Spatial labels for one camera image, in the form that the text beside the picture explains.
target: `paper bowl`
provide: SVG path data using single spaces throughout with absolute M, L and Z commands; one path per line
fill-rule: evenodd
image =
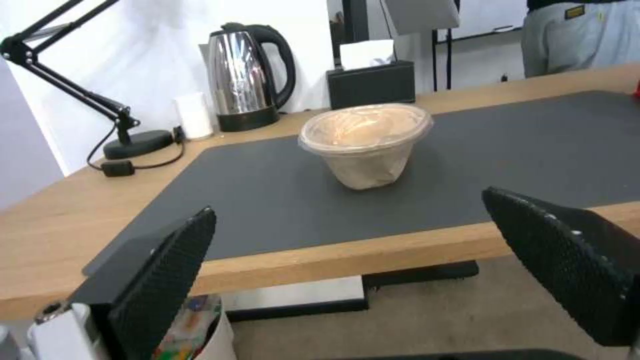
M 364 190 L 396 181 L 431 127 L 431 116 L 416 106 L 358 106 L 311 118 L 298 143 L 322 156 L 342 184 Z

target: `clear plastic lid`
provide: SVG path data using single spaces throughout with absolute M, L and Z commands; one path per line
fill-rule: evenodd
M 431 126 L 431 116 L 416 106 L 358 106 L 311 118 L 302 127 L 299 143 L 318 154 L 355 154 L 415 140 Z

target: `tissue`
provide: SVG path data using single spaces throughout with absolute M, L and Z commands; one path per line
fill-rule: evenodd
M 344 70 L 386 65 L 394 57 L 394 41 L 369 40 L 340 45 L 340 61 Z

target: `kettle handle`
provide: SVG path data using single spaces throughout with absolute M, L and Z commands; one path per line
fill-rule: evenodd
M 249 25 L 255 41 L 262 45 L 264 43 L 274 44 L 278 47 L 278 53 L 287 69 L 287 82 L 280 92 L 275 94 L 276 107 L 281 108 L 293 94 L 296 86 L 296 68 L 293 62 L 293 54 L 286 39 L 274 28 L 267 25 Z

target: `lamp cord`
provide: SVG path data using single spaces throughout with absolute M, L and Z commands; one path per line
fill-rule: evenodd
M 102 172 L 102 168 L 100 168 L 99 166 L 93 164 L 91 162 L 91 158 L 93 157 L 93 155 L 95 155 L 95 152 L 98 151 L 98 149 L 100 149 L 100 146 L 102 146 L 102 144 L 104 144 L 104 142 L 107 141 L 109 136 L 111 136 L 111 134 L 113 134 L 113 132 L 115 130 L 116 130 L 116 126 L 114 125 L 111 128 L 111 130 L 109 130 L 107 135 L 105 135 L 104 138 L 102 138 L 95 145 L 95 147 L 93 147 L 91 152 L 89 152 L 89 155 L 86 157 L 87 165 L 89 165 L 90 167 L 92 167 L 95 170 L 98 170 L 98 171 Z M 165 165 L 169 165 L 169 164 L 175 163 L 176 161 L 180 160 L 181 157 L 184 155 L 184 134 L 183 134 L 182 128 L 180 126 L 178 126 L 178 127 L 173 129 L 173 139 L 174 139 L 176 144 L 180 145 L 180 153 L 176 157 L 174 157 L 173 159 L 169 159 L 167 161 L 163 161 L 161 163 L 152 164 L 152 165 L 134 165 L 133 168 L 136 169 L 136 170 L 145 170 L 145 169 L 150 169 L 150 168 L 158 168 L 158 167 L 163 167 Z
M 93 155 L 95 154 L 96 151 L 98 151 L 98 149 L 100 148 L 100 146 L 102 144 L 104 144 L 105 141 L 107 141 L 107 139 L 109 138 L 109 136 L 111 136 L 111 134 L 113 134 L 113 132 L 116 131 L 116 126 L 113 125 L 113 127 L 111 128 L 111 130 L 109 130 L 109 132 L 107 133 L 107 135 L 104 136 L 104 138 L 102 138 L 102 140 L 100 140 L 97 144 L 95 144 L 95 146 L 93 147 L 93 149 L 91 150 L 91 152 L 89 152 L 89 155 L 86 157 L 86 164 L 89 165 L 90 167 L 94 168 L 95 170 L 98 171 L 102 171 L 102 169 L 100 167 L 98 167 L 97 165 L 94 165 L 91 162 L 91 158 L 93 157 Z

